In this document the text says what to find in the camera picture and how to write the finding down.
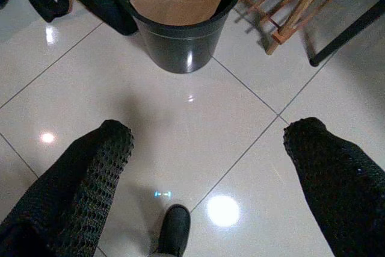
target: glossy floor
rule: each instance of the glossy floor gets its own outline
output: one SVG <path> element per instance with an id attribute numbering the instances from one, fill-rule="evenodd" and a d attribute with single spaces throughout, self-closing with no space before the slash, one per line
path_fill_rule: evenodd
<path id="1" fill-rule="evenodd" d="M 327 5 L 306 28 L 316 48 L 376 1 Z M 332 256 L 283 128 L 319 117 L 385 168 L 385 17 L 314 68 L 300 33 L 267 56 L 241 9 L 214 58 L 175 75 L 139 34 L 121 36 L 76 1 L 48 24 L 10 0 L 0 11 L 0 220 L 74 139 L 117 119 L 135 149 L 95 256 L 147 256 L 172 203 L 192 211 L 187 257 Z"/>

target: black metal leg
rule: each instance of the black metal leg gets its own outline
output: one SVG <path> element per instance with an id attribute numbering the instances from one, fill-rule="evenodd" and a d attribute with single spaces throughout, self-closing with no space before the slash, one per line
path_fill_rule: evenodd
<path id="1" fill-rule="evenodd" d="M 318 66 L 319 63 L 339 49 L 346 42 L 356 36 L 361 30 L 370 25 L 373 21 L 379 18 L 385 12 L 385 0 L 378 1 L 367 12 L 360 16 L 353 24 L 345 29 L 339 36 L 337 36 L 331 43 L 329 43 L 323 50 L 318 52 L 310 59 L 312 66 Z"/>

